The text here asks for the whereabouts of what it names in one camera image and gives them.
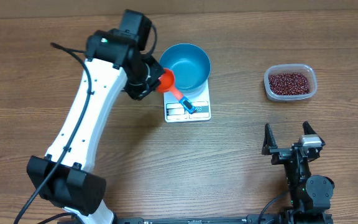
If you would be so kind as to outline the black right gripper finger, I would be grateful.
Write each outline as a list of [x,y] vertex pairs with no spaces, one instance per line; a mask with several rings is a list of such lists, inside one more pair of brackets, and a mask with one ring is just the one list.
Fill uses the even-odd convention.
[[325,146],[325,141],[314,131],[314,129],[311,127],[308,121],[305,121],[302,124],[302,127],[305,135],[310,135],[310,134],[317,135],[321,141],[321,145]]
[[270,125],[267,123],[264,127],[265,136],[262,146],[262,155],[272,155],[277,152],[278,146],[275,142],[275,138]]

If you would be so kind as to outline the orange measuring scoop blue handle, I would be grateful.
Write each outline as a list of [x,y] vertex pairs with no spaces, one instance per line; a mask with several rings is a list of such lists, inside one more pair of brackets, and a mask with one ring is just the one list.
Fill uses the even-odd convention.
[[184,109],[193,114],[196,112],[196,107],[193,106],[192,102],[175,87],[175,76],[173,71],[164,68],[164,73],[159,77],[159,86],[155,89],[159,93],[170,92],[174,98],[184,107]]

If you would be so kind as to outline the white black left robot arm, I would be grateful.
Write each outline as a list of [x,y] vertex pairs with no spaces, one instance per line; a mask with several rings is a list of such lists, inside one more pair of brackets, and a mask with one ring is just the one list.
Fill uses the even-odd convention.
[[103,198],[106,180],[92,173],[100,137],[121,92],[141,100],[160,84],[163,68],[145,45],[154,26],[96,31],[83,51],[67,49],[83,74],[67,118],[43,157],[27,174],[40,197],[80,223],[115,223]]

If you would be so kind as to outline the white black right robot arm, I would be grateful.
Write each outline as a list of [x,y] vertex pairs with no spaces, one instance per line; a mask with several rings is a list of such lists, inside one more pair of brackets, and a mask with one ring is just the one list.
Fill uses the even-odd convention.
[[[329,177],[313,175],[309,163],[320,157],[325,141],[313,130],[309,122],[303,123],[304,135],[290,147],[279,148],[269,124],[265,125],[262,154],[272,157],[271,164],[283,165],[288,190],[272,199],[259,213],[258,223],[332,223],[331,198],[335,184]],[[276,215],[267,209],[284,196],[290,196],[291,205]]]

